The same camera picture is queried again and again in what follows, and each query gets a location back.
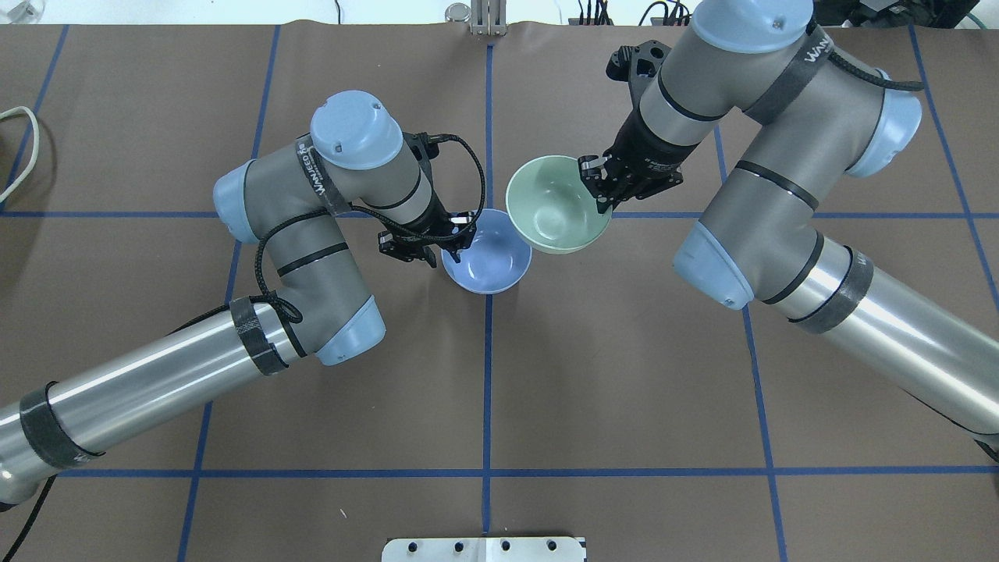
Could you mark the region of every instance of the black cable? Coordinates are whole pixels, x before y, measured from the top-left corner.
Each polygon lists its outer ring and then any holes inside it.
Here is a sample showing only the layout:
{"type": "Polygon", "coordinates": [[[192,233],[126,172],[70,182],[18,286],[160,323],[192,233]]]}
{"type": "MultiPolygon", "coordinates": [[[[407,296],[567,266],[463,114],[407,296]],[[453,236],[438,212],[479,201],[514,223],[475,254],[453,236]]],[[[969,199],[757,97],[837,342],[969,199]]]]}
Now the black cable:
{"type": "Polygon", "coordinates": [[[669,5],[668,4],[666,4],[665,2],[661,2],[661,1],[660,2],[652,2],[651,4],[648,5],[647,8],[645,8],[645,13],[641,14],[641,19],[638,20],[638,27],[641,27],[641,24],[645,23],[645,16],[648,15],[648,12],[651,12],[652,8],[654,8],[654,7],[656,7],[656,6],[660,5],[660,4],[662,5],[662,19],[666,19],[666,17],[668,17],[668,15],[669,15],[669,5]]]}
{"type": "Polygon", "coordinates": [[[829,53],[829,62],[836,65],[837,68],[855,76],[864,82],[869,84],[874,84],[881,88],[888,90],[902,90],[903,92],[918,92],[925,88],[922,82],[896,82],[894,80],[886,80],[880,76],[875,76],[863,69],[857,68],[850,61],[844,59],[839,53],[833,51],[829,53]]]}
{"type": "Polygon", "coordinates": [[[476,210],[476,215],[472,217],[472,220],[469,221],[468,224],[462,227],[461,230],[459,230],[458,232],[450,234],[448,236],[431,236],[429,234],[420,234],[414,232],[374,209],[369,209],[367,207],[361,207],[359,205],[354,205],[354,204],[351,204],[351,209],[355,211],[360,211],[367,215],[371,215],[377,218],[378,220],[382,221],[382,223],[385,224],[386,226],[394,228],[406,236],[410,236],[427,242],[436,242],[436,243],[451,242],[452,240],[455,240],[456,238],[468,232],[469,229],[471,229],[476,224],[476,221],[479,220],[479,216],[483,214],[483,209],[486,207],[486,173],[483,172],[483,165],[482,163],[479,162],[479,158],[476,156],[476,152],[472,150],[472,147],[469,146],[469,143],[465,142],[465,140],[462,137],[458,135],[442,134],[442,135],[433,135],[431,136],[431,139],[436,142],[454,141],[461,144],[463,147],[465,147],[465,150],[469,153],[469,156],[472,156],[472,161],[476,163],[476,169],[479,170],[479,182],[482,185],[482,190],[479,196],[479,209],[476,210]]]}
{"type": "Polygon", "coordinates": [[[295,308],[295,305],[271,292],[271,289],[267,287],[267,281],[264,279],[264,248],[267,247],[268,241],[270,241],[274,235],[289,226],[329,214],[330,212],[326,209],[316,209],[315,211],[311,211],[297,217],[292,217],[268,231],[268,233],[261,238],[260,244],[257,245],[257,255],[253,262],[253,272],[254,276],[257,278],[257,287],[260,289],[260,294],[262,297],[267,299],[268,303],[274,306],[274,308],[278,311],[278,314],[283,314],[285,319],[292,324],[302,322],[302,313],[299,309],[295,308]]]}
{"type": "Polygon", "coordinates": [[[690,16],[693,15],[693,12],[683,4],[679,4],[679,8],[680,15],[676,18],[676,25],[690,25],[690,16]]]}
{"type": "Polygon", "coordinates": [[[681,17],[683,14],[680,8],[686,9],[686,7],[683,4],[680,4],[679,2],[674,3],[673,11],[669,12],[669,19],[662,22],[662,24],[665,25],[666,22],[669,22],[672,25],[679,25],[680,23],[679,17],[681,17]]]}
{"type": "MultiPolygon", "coordinates": [[[[461,144],[465,148],[465,150],[469,153],[469,156],[472,156],[472,161],[475,162],[476,164],[476,169],[479,171],[479,182],[481,186],[479,194],[479,208],[476,210],[475,216],[472,217],[472,220],[470,220],[468,224],[466,224],[464,227],[459,229],[459,231],[454,234],[450,234],[448,236],[432,236],[429,234],[420,234],[414,232],[374,209],[369,209],[367,207],[362,207],[360,205],[354,205],[354,204],[351,205],[351,209],[365,213],[367,215],[371,215],[377,218],[378,220],[382,221],[382,223],[385,224],[386,226],[394,228],[406,236],[410,236],[426,242],[433,242],[433,243],[450,242],[462,236],[463,234],[467,233],[471,228],[473,228],[476,225],[476,222],[479,220],[480,215],[483,214],[483,209],[486,207],[486,173],[483,171],[483,164],[479,161],[479,157],[476,156],[476,152],[472,150],[472,147],[469,146],[469,143],[465,142],[465,139],[463,139],[458,135],[452,135],[452,134],[432,135],[430,139],[436,143],[457,142],[461,144]]],[[[292,324],[298,324],[302,322],[302,312],[298,308],[296,308],[295,305],[279,297],[276,293],[272,292],[270,288],[268,288],[267,281],[264,279],[264,248],[267,247],[267,242],[273,236],[275,236],[282,230],[288,228],[289,226],[292,226],[293,224],[296,224],[304,220],[314,219],[316,217],[321,217],[327,214],[329,214],[329,212],[326,209],[316,209],[315,211],[311,211],[299,215],[297,217],[292,217],[286,220],[285,222],[279,224],[278,226],[272,228],[267,234],[264,235],[263,238],[261,238],[260,243],[257,245],[256,256],[254,257],[254,277],[257,280],[257,287],[260,289],[261,294],[250,297],[250,302],[254,303],[266,302],[271,306],[273,306],[277,311],[278,315],[281,316],[283,319],[287,320],[288,322],[291,322],[292,324]]],[[[194,326],[198,322],[211,318],[212,316],[215,316],[220,312],[225,312],[226,310],[229,310],[228,303],[220,307],[217,307],[215,309],[212,309],[198,316],[197,318],[192,319],[191,321],[187,322],[180,328],[177,328],[176,330],[170,333],[173,334],[183,330],[184,328],[189,328],[191,326],[194,326]]]]}
{"type": "Polygon", "coordinates": [[[35,519],[38,519],[38,512],[42,510],[42,504],[45,503],[45,498],[48,497],[49,490],[52,489],[52,483],[55,480],[56,475],[53,474],[45,481],[45,486],[42,487],[42,493],[38,494],[38,500],[35,501],[35,507],[31,510],[31,515],[28,515],[28,520],[24,522],[24,527],[21,527],[21,534],[14,539],[14,544],[10,545],[10,550],[7,551],[7,556],[3,557],[3,562],[13,560],[14,555],[17,554],[17,549],[21,548],[21,543],[24,542],[24,539],[28,538],[31,526],[35,524],[35,519]]]}
{"type": "MultiPolygon", "coordinates": [[[[274,310],[284,320],[287,320],[292,324],[298,324],[302,322],[302,312],[298,308],[296,308],[295,305],[279,297],[277,293],[272,292],[268,288],[267,281],[264,279],[264,248],[267,246],[268,240],[270,240],[274,235],[288,228],[289,226],[292,226],[293,224],[302,222],[304,220],[314,219],[316,217],[321,217],[327,214],[329,214],[329,212],[326,209],[316,209],[315,211],[311,211],[299,215],[297,217],[290,218],[287,221],[272,228],[267,234],[264,235],[264,238],[261,239],[260,244],[257,246],[257,254],[254,257],[254,276],[257,279],[257,287],[260,289],[261,294],[250,297],[250,302],[252,303],[266,302],[271,306],[273,306],[274,310]]],[[[176,330],[170,333],[171,334],[177,333],[183,330],[184,328],[189,328],[191,326],[194,326],[195,324],[203,320],[207,320],[215,316],[216,314],[219,314],[220,312],[225,312],[227,310],[229,310],[229,303],[216,307],[198,316],[197,318],[188,321],[186,324],[184,324],[180,328],[177,328],[176,330]]]]}
{"type": "Polygon", "coordinates": [[[983,451],[985,451],[985,454],[988,455],[990,459],[999,462],[999,451],[996,451],[992,447],[989,447],[987,444],[977,439],[975,440],[975,443],[978,443],[978,446],[981,447],[983,451]]]}

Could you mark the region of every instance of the black velcro strap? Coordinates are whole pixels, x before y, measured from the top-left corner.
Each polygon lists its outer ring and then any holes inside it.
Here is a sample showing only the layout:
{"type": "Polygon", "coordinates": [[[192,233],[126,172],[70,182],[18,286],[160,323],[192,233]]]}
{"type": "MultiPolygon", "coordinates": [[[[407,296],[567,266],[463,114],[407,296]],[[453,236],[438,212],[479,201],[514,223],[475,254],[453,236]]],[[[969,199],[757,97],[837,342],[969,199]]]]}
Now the black velcro strap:
{"type": "Polygon", "coordinates": [[[66,470],[90,462],[104,453],[83,449],[63,431],[49,404],[49,389],[54,384],[50,382],[21,398],[21,429],[38,458],[53,468],[66,470]]]}
{"type": "Polygon", "coordinates": [[[302,166],[302,172],[309,180],[309,186],[313,188],[331,215],[336,217],[353,210],[351,203],[344,199],[344,195],[326,173],[323,157],[316,151],[311,136],[305,135],[295,141],[295,155],[299,159],[299,165],[302,166]]]}
{"type": "Polygon", "coordinates": [[[786,299],[788,295],[793,293],[795,290],[797,290],[797,288],[800,287],[801,284],[805,282],[805,279],[808,278],[808,274],[811,273],[811,270],[813,267],[815,267],[815,264],[818,263],[818,257],[822,255],[822,248],[824,247],[825,247],[825,236],[822,236],[821,232],[816,232],[815,246],[812,247],[812,253],[810,256],[808,256],[808,261],[805,262],[804,267],[802,267],[801,271],[798,272],[798,276],[795,277],[794,280],[790,282],[790,284],[784,287],[783,291],[780,291],[776,295],[766,299],[765,301],[763,301],[763,304],[777,304],[778,302],[786,299]]]}
{"type": "Polygon", "coordinates": [[[814,211],[815,209],[818,209],[818,199],[816,199],[814,195],[809,193],[807,189],[792,182],[777,172],[774,172],[769,168],[764,168],[763,166],[748,160],[739,160],[735,163],[735,167],[739,170],[745,170],[750,174],[757,175],[765,180],[777,184],[777,187],[804,201],[805,205],[811,207],[811,210],[814,211]]]}
{"type": "Polygon", "coordinates": [[[821,27],[805,36],[804,43],[790,62],[745,113],[760,125],[769,125],[798,98],[832,52],[832,39],[821,27]]]}
{"type": "Polygon", "coordinates": [[[318,252],[313,252],[313,253],[309,254],[308,256],[299,258],[299,259],[293,261],[292,263],[279,268],[278,269],[278,276],[279,277],[284,277],[285,275],[287,275],[287,274],[295,271],[296,269],[299,269],[300,267],[305,267],[305,266],[311,264],[314,261],[319,261],[319,260],[325,258],[326,256],[330,256],[330,255],[336,254],[337,252],[342,252],[342,251],[344,251],[346,249],[348,249],[347,248],[347,242],[341,242],[340,244],[334,244],[333,246],[327,246],[326,248],[323,248],[322,250],[319,250],[318,252]]]}
{"type": "Polygon", "coordinates": [[[260,318],[253,308],[250,299],[244,297],[229,303],[229,311],[233,315],[233,323],[236,325],[236,333],[243,342],[254,365],[266,376],[271,376],[288,368],[288,365],[281,360],[278,350],[267,341],[264,328],[260,325],[260,318]]]}
{"type": "Polygon", "coordinates": [[[874,279],[874,263],[849,246],[846,249],[850,252],[850,267],[836,292],[814,312],[804,318],[791,320],[791,323],[797,324],[806,332],[822,334],[840,325],[857,309],[874,279]]]}

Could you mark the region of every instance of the light blue joint cap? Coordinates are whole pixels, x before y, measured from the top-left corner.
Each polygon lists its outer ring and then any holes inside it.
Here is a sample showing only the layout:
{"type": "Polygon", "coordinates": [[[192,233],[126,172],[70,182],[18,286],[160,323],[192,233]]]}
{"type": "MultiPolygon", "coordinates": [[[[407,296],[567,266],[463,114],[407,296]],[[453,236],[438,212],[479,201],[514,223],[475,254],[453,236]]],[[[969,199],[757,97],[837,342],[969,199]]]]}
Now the light blue joint cap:
{"type": "Polygon", "coordinates": [[[745,275],[700,221],[694,223],[673,257],[673,269],[687,283],[732,310],[740,310],[754,297],[745,275]]]}
{"type": "Polygon", "coordinates": [[[309,125],[316,150],[348,170],[378,168],[403,148],[403,130],[382,102],[368,92],[349,90],[329,99],[309,125]]]}
{"type": "Polygon", "coordinates": [[[372,296],[337,335],[316,352],[316,357],[327,367],[332,367],[375,347],[384,337],[385,322],[372,296]]]}
{"type": "MultiPolygon", "coordinates": [[[[877,71],[888,80],[887,72],[880,68],[877,71]]],[[[865,178],[882,170],[909,144],[922,120],[923,106],[912,92],[886,89],[871,142],[846,173],[865,178]]]]}
{"type": "Polygon", "coordinates": [[[704,42],[733,53],[778,51],[811,20],[811,0],[704,0],[690,26],[704,42]]]}
{"type": "Polygon", "coordinates": [[[253,233],[253,228],[250,227],[246,199],[244,198],[247,169],[252,163],[253,160],[250,160],[219,178],[219,181],[215,182],[215,189],[212,190],[212,200],[215,201],[215,212],[219,213],[219,219],[229,228],[229,233],[233,235],[233,238],[244,244],[260,242],[257,235],[253,233]]]}

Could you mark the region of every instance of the white cable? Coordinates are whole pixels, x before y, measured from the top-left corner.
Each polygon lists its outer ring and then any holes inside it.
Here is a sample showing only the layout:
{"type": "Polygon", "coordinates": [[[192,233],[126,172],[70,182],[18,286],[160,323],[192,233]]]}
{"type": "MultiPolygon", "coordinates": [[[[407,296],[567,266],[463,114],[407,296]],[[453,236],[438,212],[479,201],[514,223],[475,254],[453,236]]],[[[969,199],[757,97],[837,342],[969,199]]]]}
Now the white cable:
{"type": "Polygon", "coordinates": [[[21,175],[17,176],[17,179],[14,180],[14,183],[7,186],[7,189],[3,190],[3,193],[0,193],[0,203],[3,203],[4,200],[6,200],[11,193],[14,193],[14,190],[17,189],[17,186],[21,185],[21,182],[24,181],[24,178],[28,177],[28,174],[30,174],[31,171],[35,169],[35,162],[38,161],[38,135],[39,133],[41,133],[41,129],[38,127],[38,118],[35,117],[35,113],[30,109],[28,109],[27,107],[20,105],[18,107],[15,107],[13,109],[8,109],[7,111],[0,113],[0,121],[3,121],[4,119],[12,115],[17,115],[18,113],[23,113],[27,115],[28,119],[31,120],[31,130],[32,130],[31,159],[28,160],[28,165],[24,167],[24,171],[21,172],[21,175]]]}
{"type": "Polygon", "coordinates": [[[555,5],[555,9],[558,10],[558,24],[561,25],[565,23],[564,18],[561,16],[561,6],[558,5],[558,0],[551,0],[551,3],[555,5]]]}

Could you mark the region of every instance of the green bowl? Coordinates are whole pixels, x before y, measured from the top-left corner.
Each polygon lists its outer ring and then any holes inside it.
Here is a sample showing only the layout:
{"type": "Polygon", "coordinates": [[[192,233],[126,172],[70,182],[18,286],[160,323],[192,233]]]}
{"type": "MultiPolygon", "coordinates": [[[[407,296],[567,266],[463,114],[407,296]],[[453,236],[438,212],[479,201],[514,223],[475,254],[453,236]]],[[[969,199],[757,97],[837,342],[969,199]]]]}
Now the green bowl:
{"type": "Polygon", "coordinates": [[[603,234],[611,216],[596,212],[570,156],[541,156],[520,166],[506,186],[506,212],[520,237],[546,254],[585,248],[603,234]]]}

